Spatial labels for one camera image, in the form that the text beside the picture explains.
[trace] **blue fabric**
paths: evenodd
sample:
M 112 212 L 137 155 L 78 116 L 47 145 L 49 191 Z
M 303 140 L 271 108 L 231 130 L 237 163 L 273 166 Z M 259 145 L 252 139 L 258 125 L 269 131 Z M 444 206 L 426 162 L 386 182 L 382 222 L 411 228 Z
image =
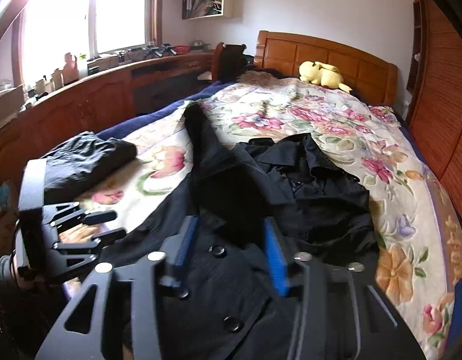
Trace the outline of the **blue fabric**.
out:
M 126 135 L 138 130 L 141 127 L 147 126 L 150 123 L 156 122 L 157 120 L 163 119 L 163 117 L 171 115 L 178 107 L 185 103 L 185 100 L 199 100 L 211 97 L 218 93 L 221 89 L 234 84 L 231 82 L 216 81 L 210 86 L 204 88 L 201 92 L 186 97 L 184 100 L 178 100 L 174 103 L 167 105 L 159 111 L 153 112 L 152 114 L 137 116 L 132 119 L 126 120 L 116 126 L 110 127 L 106 130 L 101 131 L 97 134 L 102 140 L 108 140 L 109 138 L 123 139 Z
M 449 328 L 448 340 L 446 348 L 450 347 L 452 342 L 462 330 L 462 279 L 456 283 L 454 292 L 454 309 L 453 317 L 451 318 L 451 327 Z

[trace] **floral bedspread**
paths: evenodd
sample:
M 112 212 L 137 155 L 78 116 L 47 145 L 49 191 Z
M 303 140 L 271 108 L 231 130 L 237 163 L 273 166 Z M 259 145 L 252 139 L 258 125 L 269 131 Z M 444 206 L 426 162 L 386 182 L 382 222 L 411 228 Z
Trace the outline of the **floral bedspread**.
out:
M 380 258 L 376 281 L 395 304 L 428 359 L 444 350 L 462 277 L 462 232 L 448 194 L 414 153 L 390 108 L 367 107 L 340 90 L 246 72 L 199 101 L 225 145 L 251 138 L 311 133 L 330 159 L 370 192 Z M 125 139 L 139 155 L 78 200 L 112 205 L 109 228 L 133 230 L 192 166 L 184 107 Z

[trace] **yellow stuffed toy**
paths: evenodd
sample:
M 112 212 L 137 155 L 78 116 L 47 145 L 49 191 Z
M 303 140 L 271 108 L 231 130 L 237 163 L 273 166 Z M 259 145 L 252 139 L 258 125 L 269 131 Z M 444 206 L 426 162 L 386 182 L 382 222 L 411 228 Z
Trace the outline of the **yellow stuffed toy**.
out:
M 330 64 L 306 61 L 299 66 L 299 74 L 299 79 L 303 83 L 327 86 L 331 89 L 339 88 L 346 93 L 351 91 L 349 86 L 343 84 L 344 80 L 340 70 Z

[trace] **headboard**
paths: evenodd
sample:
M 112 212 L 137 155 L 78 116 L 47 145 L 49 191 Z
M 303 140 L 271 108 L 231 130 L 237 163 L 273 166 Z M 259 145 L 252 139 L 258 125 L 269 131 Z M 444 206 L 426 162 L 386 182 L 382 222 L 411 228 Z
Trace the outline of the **headboard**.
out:
M 393 105 L 398 68 L 354 47 L 313 36 L 259 31 L 254 65 L 299 76 L 304 61 L 336 66 L 344 83 L 371 104 Z

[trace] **blue gripper pad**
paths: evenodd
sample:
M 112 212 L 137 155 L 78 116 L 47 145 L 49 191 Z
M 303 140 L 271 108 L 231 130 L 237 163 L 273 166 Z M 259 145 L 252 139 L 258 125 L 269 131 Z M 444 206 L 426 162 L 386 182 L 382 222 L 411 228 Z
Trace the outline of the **blue gripper pad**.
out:
M 290 290 L 286 246 L 281 231 L 272 217 L 264 220 L 265 254 L 268 259 L 269 274 L 280 296 L 286 296 Z

